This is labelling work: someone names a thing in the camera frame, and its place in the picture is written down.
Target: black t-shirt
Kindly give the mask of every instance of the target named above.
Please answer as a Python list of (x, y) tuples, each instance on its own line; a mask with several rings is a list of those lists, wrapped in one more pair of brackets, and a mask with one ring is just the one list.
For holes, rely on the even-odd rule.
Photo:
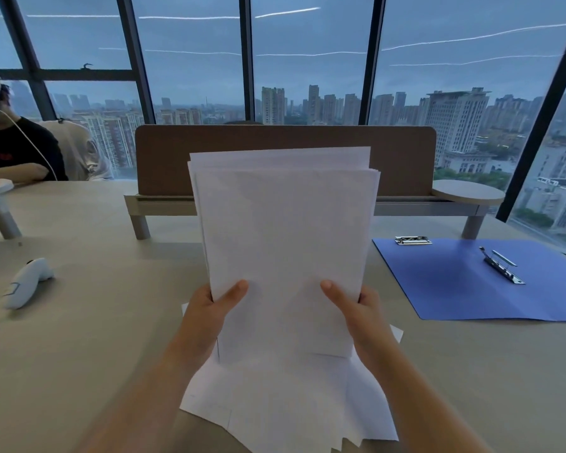
[[(57, 175), (59, 181), (67, 181), (63, 154), (54, 135), (35, 122), (21, 118), (17, 125), (31, 142), (42, 152)], [(54, 181), (54, 175), (46, 161), (40, 156), (29, 140), (15, 126), (0, 130), (0, 167), (12, 167), (21, 164), (40, 164), (48, 168), (44, 181)]]

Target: stack of paper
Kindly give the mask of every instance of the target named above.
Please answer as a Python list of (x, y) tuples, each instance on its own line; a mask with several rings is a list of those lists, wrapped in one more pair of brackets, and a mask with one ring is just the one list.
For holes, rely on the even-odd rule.
[(212, 295), (245, 279), (181, 408), (253, 453), (396, 439), (385, 396), (319, 282), (357, 298), (379, 172), (370, 148), (191, 154)]

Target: white controller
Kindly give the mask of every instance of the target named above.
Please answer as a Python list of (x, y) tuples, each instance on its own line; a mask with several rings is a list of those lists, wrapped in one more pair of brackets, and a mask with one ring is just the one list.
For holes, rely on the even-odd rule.
[(16, 310), (24, 306), (33, 296), (38, 283), (54, 277), (53, 270), (45, 258), (33, 259), (19, 271), (2, 295), (5, 298), (5, 308)]

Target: metal clip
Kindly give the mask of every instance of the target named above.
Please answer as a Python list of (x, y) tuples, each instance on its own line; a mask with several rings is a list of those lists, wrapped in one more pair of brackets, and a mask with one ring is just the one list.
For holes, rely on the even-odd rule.
[[(495, 259), (493, 259), (492, 257), (490, 257), (485, 249), (484, 246), (479, 246), (478, 247), (480, 249), (480, 251), (482, 251), (482, 253), (484, 254), (484, 262), (486, 262), (487, 264), (489, 264), (492, 268), (494, 268), (497, 272), (499, 272), (500, 274), (502, 274), (505, 278), (507, 278), (509, 281), (513, 282), (514, 284), (526, 284), (524, 281), (522, 281), (520, 278), (516, 277), (512, 272), (510, 272), (507, 267), (502, 266), (500, 262), (496, 261)], [(510, 262), (507, 258), (505, 258), (504, 256), (501, 256), (497, 251), (493, 251), (495, 254), (497, 254), (499, 257), (503, 258), (504, 260), (506, 260), (507, 262)]]
[(428, 237), (394, 237), (397, 244), (432, 244)]

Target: forearm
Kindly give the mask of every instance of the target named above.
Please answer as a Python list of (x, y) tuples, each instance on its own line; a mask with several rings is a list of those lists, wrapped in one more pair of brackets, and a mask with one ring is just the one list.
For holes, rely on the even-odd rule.
[(174, 422), (194, 370), (175, 337), (160, 361), (99, 419), (76, 453), (157, 452)]
[(0, 179), (9, 179), (14, 183), (42, 181), (48, 169), (39, 164), (21, 164), (12, 167), (0, 167)]
[(410, 453), (490, 452), (397, 346), (382, 347), (372, 369)]

